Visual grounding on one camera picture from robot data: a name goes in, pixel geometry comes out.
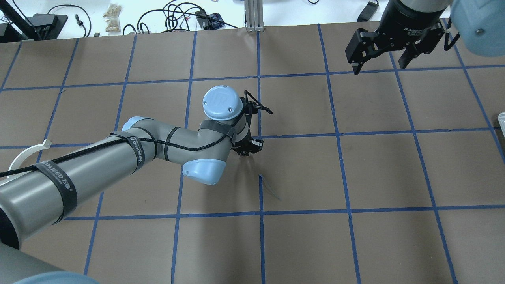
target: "power adapter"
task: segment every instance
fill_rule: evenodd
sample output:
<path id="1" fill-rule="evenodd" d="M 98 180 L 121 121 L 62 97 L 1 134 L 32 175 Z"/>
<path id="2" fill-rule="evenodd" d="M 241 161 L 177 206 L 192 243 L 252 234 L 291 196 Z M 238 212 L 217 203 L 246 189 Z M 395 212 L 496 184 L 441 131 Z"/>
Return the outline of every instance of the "power adapter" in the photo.
<path id="1" fill-rule="evenodd" d="M 363 11 L 361 11 L 361 14 L 358 16 L 358 22 L 368 22 L 375 14 L 378 8 L 379 8 L 379 1 L 377 1 L 376 3 L 368 2 Z"/>

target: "black power cable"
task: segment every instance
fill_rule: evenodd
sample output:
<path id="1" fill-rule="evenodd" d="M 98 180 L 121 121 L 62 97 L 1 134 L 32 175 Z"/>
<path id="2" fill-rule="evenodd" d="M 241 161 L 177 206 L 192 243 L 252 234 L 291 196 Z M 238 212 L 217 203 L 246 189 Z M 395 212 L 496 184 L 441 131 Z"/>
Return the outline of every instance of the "black power cable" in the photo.
<path id="1" fill-rule="evenodd" d="M 137 33 L 137 30 L 135 29 L 135 27 L 132 24 L 128 24 L 128 25 L 124 26 L 124 28 L 123 28 L 123 35 L 125 35 L 125 30 L 127 27 L 131 27 L 133 29 L 133 32 Z"/>
<path id="2" fill-rule="evenodd" d="M 142 25 L 145 26 L 145 29 L 147 30 L 147 33 L 150 33 L 149 28 L 147 27 L 147 25 L 144 24 L 144 23 L 140 23 L 140 30 L 142 31 L 142 33 L 144 33 L 144 30 L 142 29 Z"/>
<path id="3" fill-rule="evenodd" d="M 164 31 L 162 31 L 162 33 L 163 32 L 171 32 L 171 31 L 174 31 L 174 30 L 190 31 L 190 30 L 187 30 L 187 29 L 171 29 L 171 30 L 164 30 Z"/>
<path id="4" fill-rule="evenodd" d="M 167 9 L 168 5 L 170 5 L 170 4 L 171 4 L 171 3 L 173 3 L 173 2 L 175 2 L 175 0 L 172 0 L 172 1 L 168 2 L 168 3 L 166 3 L 166 4 L 163 6 L 163 9 Z M 165 17 L 167 17 L 167 18 L 168 18 L 168 14 L 167 14 L 167 13 L 163 12 L 163 15 L 165 15 Z"/>
<path id="5" fill-rule="evenodd" d="M 181 3 L 181 4 L 179 4 L 179 5 L 170 4 L 170 3 L 168 3 L 167 10 L 170 10 L 170 7 L 171 7 L 171 6 L 173 6 L 173 7 L 174 7 L 173 11 L 175 11 L 176 9 L 179 9 L 179 11 L 180 11 L 180 12 L 183 12 L 183 10 L 182 10 L 182 8 L 181 8 L 181 5 L 182 5 L 182 4 L 184 4 L 184 3 Z M 172 15 L 167 16 L 167 20 L 165 21 L 165 27 L 167 28 L 167 30 L 168 30 L 168 27 L 167 27 L 167 21 L 169 21 L 169 20 L 170 20 L 170 21 L 168 22 L 168 23 L 169 23 L 169 25 L 168 25 L 168 26 L 169 26 L 170 28 L 172 28 L 172 25 L 174 26 L 173 28 L 177 28 L 177 26 L 179 25 L 179 20 L 180 20 L 182 17 L 184 17 L 184 22 L 186 23 L 186 26 L 187 26 L 187 28 L 189 29 L 188 20 L 187 20 L 187 18 L 186 18 L 186 15 L 185 15 L 185 14 L 182 14 L 181 16 L 179 16 L 179 18 L 176 18 L 176 17 L 175 17 L 175 15 L 174 15 L 174 13 L 172 13 Z"/>
<path id="6" fill-rule="evenodd" d="M 32 28 L 35 30 L 35 33 L 38 35 L 39 39 L 42 39 L 42 37 L 40 36 L 40 34 L 38 33 L 38 31 L 35 29 L 35 26 L 33 25 L 33 23 L 30 21 L 30 19 L 28 19 L 28 17 L 26 17 L 25 13 L 23 13 L 23 11 L 18 7 L 18 5 L 16 4 L 16 1 L 12 0 L 12 3 L 14 4 L 14 6 L 16 6 L 16 8 L 18 9 L 19 13 L 21 13 L 21 15 L 23 15 L 23 17 L 30 24 L 30 26 L 32 26 Z"/>
<path id="7" fill-rule="evenodd" d="M 172 15 L 171 15 L 170 17 L 171 17 L 172 19 L 174 19 L 174 21 L 175 21 L 175 22 L 172 22 L 172 24 L 173 24 L 173 26 L 174 26 L 174 29 L 175 29 L 175 28 L 177 28 L 177 26 L 178 26 L 178 24 L 179 24 L 179 22 L 178 22 L 178 21 L 179 21 L 182 17 L 184 17 L 184 22 L 186 23 L 186 27 L 187 27 L 187 29 L 189 30 L 189 23 L 188 23 L 188 19 L 187 19 L 187 17 L 186 17 L 186 14 L 187 14 L 190 10 L 192 10 L 192 9 L 200 9 L 200 11 L 202 11 L 202 12 L 205 14 L 205 17 L 207 17 L 207 12 L 205 12 L 205 10 L 204 10 L 202 7 L 200 7 L 199 5 L 197 5 L 197 4 L 195 4 L 195 3 L 183 2 L 183 3 L 179 3 L 179 4 L 177 4 L 177 5 L 176 5 L 176 4 L 170 4 L 170 3 L 168 3 L 168 10 L 170 10 L 170 6 L 173 6 L 173 7 L 174 7 L 174 9 L 173 9 L 172 11 L 175 11 L 176 9 L 179 9 L 179 11 L 180 11 L 180 12 L 182 12 L 182 8 L 181 8 L 181 6 L 182 6 L 182 5 L 193 5 L 193 7 L 191 7 L 191 8 L 189 8 L 189 9 L 187 9 L 187 10 L 186 10 L 186 11 L 185 11 L 185 12 L 184 12 L 181 16 L 179 16 L 179 18 L 175 18 L 174 12 L 172 12 Z"/>
<path id="8" fill-rule="evenodd" d="M 89 30 L 88 30 L 88 33 L 86 34 L 86 36 L 84 36 L 84 37 L 89 37 L 89 34 L 91 33 L 91 18 L 89 17 L 88 12 L 86 12 L 86 10 L 83 7 L 77 6 L 77 5 L 72 5 L 72 4 L 56 5 L 56 6 L 52 7 L 51 9 L 49 9 L 49 11 L 47 13 L 48 14 L 51 13 L 52 10 L 54 10 L 54 9 L 56 9 L 58 7 L 76 7 L 76 8 L 81 9 L 86 14 L 86 16 L 88 17 L 88 21 L 89 21 Z"/>
<path id="9" fill-rule="evenodd" d="M 234 25 L 231 25 L 231 24 L 228 24 L 226 22 L 223 22 L 223 21 L 218 21 L 216 19 L 212 19 L 208 16 L 202 16 L 202 15 L 197 15 L 197 14 L 193 14 L 193 13 L 186 13 L 186 12 L 179 12 L 179 11 L 169 11 L 169 10 L 164 10 L 164 9 L 154 9 L 154 10 L 150 10 L 150 11 L 147 11 L 145 12 L 144 14 L 142 14 L 142 16 L 140 16 L 140 18 L 138 19 L 138 22 L 137 22 L 137 27 L 140 26 L 140 21 L 142 20 L 142 18 L 149 14 L 149 13 L 152 13 L 152 12 L 172 12 L 172 13 L 179 13 L 179 14 L 186 14 L 186 15 L 191 15 L 191 16 L 196 16 L 197 18 L 204 18 L 204 19 L 208 19 L 210 21 L 214 21 L 214 22 L 218 22 L 218 23 L 222 23 L 222 24 L 225 24 L 225 25 L 228 25 L 230 27 L 233 27 L 233 28 L 236 28 L 238 29 L 238 27 L 234 26 Z"/>
<path id="10" fill-rule="evenodd" d="M 448 51 L 451 49 L 451 47 L 454 46 L 454 44 L 456 44 L 456 42 L 458 41 L 458 39 L 460 39 L 460 33 L 458 33 L 453 39 L 452 41 L 449 43 L 449 35 L 450 35 L 450 27 L 452 25 L 452 20 L 449 18 L 449 21 L 447 23 L 447 27 L 445 29 L 445 39 L 444 39 L 444 45 L 443 45 L 443 49 L 445 51 Z"/>

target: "black velcro strap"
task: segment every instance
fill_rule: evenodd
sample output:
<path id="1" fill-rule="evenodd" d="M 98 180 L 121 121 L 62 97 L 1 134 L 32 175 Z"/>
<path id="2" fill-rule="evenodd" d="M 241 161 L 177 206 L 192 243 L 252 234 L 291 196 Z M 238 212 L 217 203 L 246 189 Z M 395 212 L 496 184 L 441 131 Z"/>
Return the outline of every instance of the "black velcro strap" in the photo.
<path id="1" fill-rule="evenodd" d="M 132 128 L 138 128 L 140 130 L 143 130 L 145 133 L 147 133 L 151 137 L 151 139 L 156 140 L 155 137 L 151 134 L 151 132 L 149 132 L 147 129 L 142 128 L 142 127 L 137 127 L 137 126 L 132 127 Z M 158 156 L 158 143 L 155 143 L 155 155 L 151 161 L 154 161 L 157 156 Z"/>
<path id="2" fill-rule="evenodd" d="M 137 136 L 126 131 L 111 132 L 111 135 L 128 139 L 128 143 L 130 144 L 131 148 L 135 152 L 135 156 L 137 157 L 137 167 L 132 173 L 141 169 L 145 162 L 145 153 L 140 139 Z"/>
<path id="3" fill-rule="evenodd" d="M 170 131 L 170 133 L 167 136 L 167 140 L 166 140 L 167 142 L 170 142 L 170 139 L 172 139 L 172 136 L 174 135 L 175 131 L 179 128 L 180 128 L 179 126 L 172 128 L 172 130 Z M 170 162 L 170 160 L 168 159 L 168 145 L 165 145 L 163 150 L 165 152 L 165 160 Z"/>
<path id="4" fill-rule="evenodd" d="M 63 212 L 55 222 L 56 224 L 74 212 L 77 207 L 77 192 L 74 183 L 66 172 L 51 160 L 37 163 L 34 166 L 55 184 L 62 197 Z"/>
<path id="5" fill-rule="evenodd" d="M 235 141 L 235 137 L 237 136 L 237 131 L 233 126 L 220 123 L 219 121 L 216 120 L 206 119 L 202 121 L 199 129 L 210 129 L 222 133 L 230 137 L 232 142 Z"/>

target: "black device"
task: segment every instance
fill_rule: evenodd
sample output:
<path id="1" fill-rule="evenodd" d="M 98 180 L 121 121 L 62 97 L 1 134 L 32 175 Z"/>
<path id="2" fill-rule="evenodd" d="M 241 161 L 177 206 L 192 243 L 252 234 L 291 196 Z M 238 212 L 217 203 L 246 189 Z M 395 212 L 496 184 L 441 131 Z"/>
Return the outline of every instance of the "black device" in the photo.
<path id="1" fill-rule="evenodd" d="M 379 8 L 379 2 L 368 2 L 358 16 L 358 22 L 368 22 Z"/>
<path id="2" fill-rule="evenodd" d="M 209 15 L 209 29 L 217 30 L 224 27 L 224 21 L 219 13 L 213 13 Z"/>
<path id="3" fill-rule="evenodd" d="M 444 10 L 419 12 L 401 0 L 390 0 L 377 30 L 357 29 L 345 49 L 354 74 L 359 74 L 365 62 L 385 52 L 405 49 L 398 61 L 402 69 L 420 54 L 432 53 L 445 33 L 439 19 Z"/>
<path id="4" fill-rule="evenodd" d="M 201 29 L 208 30 L 209 29 L 209 20 L 207 19 L 207 14 L 202 10 L 198 10 L 194 14 L 196 15 L 196 19 L 198 20 L 198 23 L 200 24 Z"/>
<path id="5" fill-rule="evenodd" d="M 56 15 L 50 15 L 50 14 L 36 14 L 36 15 L 39 16 L 26 18 L 28 23 L 32 23 L 35 28 L 39 27 L 54 28 L 56 26 L 56 22 L 58 21 Z"/>
<path id="6" fill-rule="evenodd" d="M 0 24 L 0 43 L 21 41 L 21 35 L 15 30 L 11 24 Z"/>
<path id="7" fill-rule="evenodd" d="M 28 18 L 43 40 L 57 39 L 68 20 L 67 15 L 35 14 Z"/>

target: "wire bundle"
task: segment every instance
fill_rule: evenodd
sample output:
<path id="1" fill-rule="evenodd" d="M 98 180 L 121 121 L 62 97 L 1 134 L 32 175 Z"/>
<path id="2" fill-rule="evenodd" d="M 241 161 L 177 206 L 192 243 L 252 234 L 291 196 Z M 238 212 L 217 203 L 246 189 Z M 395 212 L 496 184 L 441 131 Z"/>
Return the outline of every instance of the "wire bundle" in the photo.
<path id="1" fill-rule="evenodd" d="M 72 5 L 72 4 L 62 4 L 62 5 L 56 5 L 56 6 L 52 7 L 51 9 L 49 9 L 49 11 L 47 13 L 50 14 L 52 10 L 54 10 L 56 8 L 59 8 L 59 7 L 63 7 L 63 8 L 65 8 L 65 7 L 76 7 L 76 8 L 81 9 L 86 14 L 86 16 L 88 17 L 88 21 L 89 21 L 89 30 L 87 30 L 87 31 L 86 31 L 86 27 L 84 27 L 84 25 L 80 25 L 80 26 L 82 26 L 84 28 L 83 38 L 89 37 L 89 34 L 91 33 L 91 18 L 89 17 L 88 12 L 86 12 L 86 10 L 83 7 L 81 7 L 81 6 Z"/>
<path id="2" fill-rule="evenodd" d="M 210 21 L 215 21 L 218 23 L 228 25 L 233 28 L 238 28 L 236 26 L 230 25 L 230 24 L 225 23 L 223 21 L 218 21 L 218 20 L 210 18 L 207 15 L 207 13 L 205 12 L 205 10 L 197 4 L 190 3 L 190 2 L 183 2 L 183 3 L 175 4 L 174 2 L 175 2 L 175 0 L 171 0 L 170 2 L 166 3 L 163 6 L 163 9 L 154 9 L 154 10 L 150 10 L 150 11 L 145 12 L 138 19 L 136 27 L 133 26 L 132 24 L 127 24 L 126 26 L 124 26 L 123 35 L 125 34 L 125 30 L 127 27 L 131 27 L 135 33 L 145 33 L 145 32 L 149 33 L 150 32 L 149 28 L 147 27 L 147 25 L 145 23 L 142 22 L 142 18 L 145 15 L 150 14 L 152 12 L 163 12 L 163 14 L 165 16 L 165 31 L 163 31 L 163 32 L 171 32 L 174 30 L 190 31 L 189 23 L 188 23 L 188 19 L 187 19 L 188 16 L 196 16 L 197 18 L 207 19 Z M 191 11 L 193 9 L 199 9 L 200 11 L 203 12 L 203 14 L 197 15 L 194 13 L 190 13 L 189 11 Z"/>

